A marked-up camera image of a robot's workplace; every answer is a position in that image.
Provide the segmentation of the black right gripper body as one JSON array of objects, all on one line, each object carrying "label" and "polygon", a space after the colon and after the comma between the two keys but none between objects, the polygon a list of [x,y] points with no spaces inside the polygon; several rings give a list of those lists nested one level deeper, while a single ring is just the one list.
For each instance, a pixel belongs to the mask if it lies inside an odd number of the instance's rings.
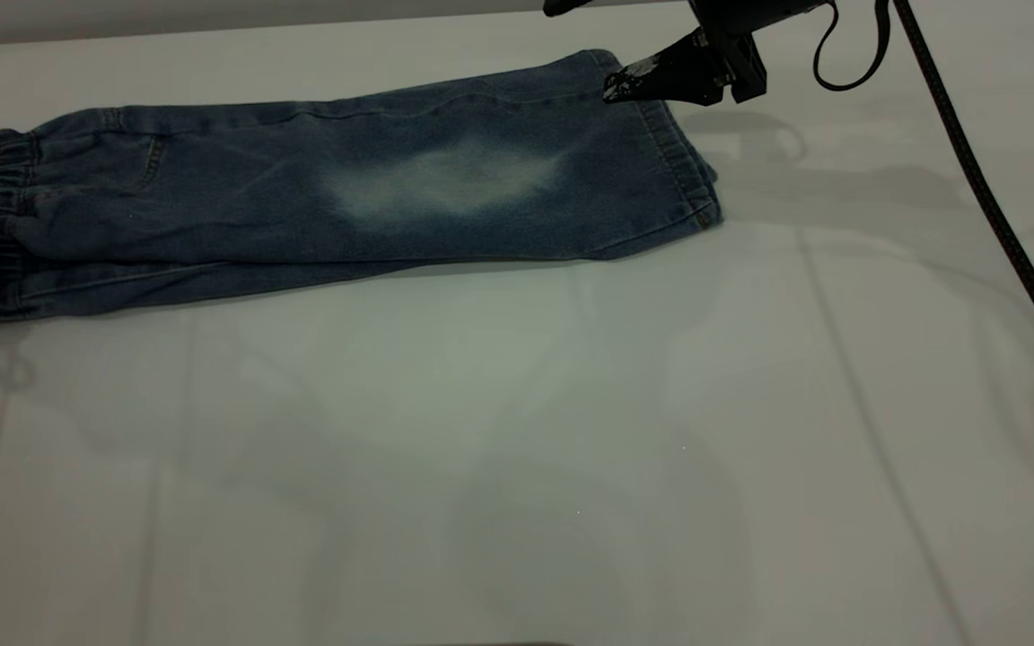
[{"label": "black right gripper body", "polygon": [[788,18],[815,11],[825,1],[690,1],[700,24],[701,50],[713,67],[713,102],[730,91],[735,102],[767,93],[767,67],[755,33]]}]

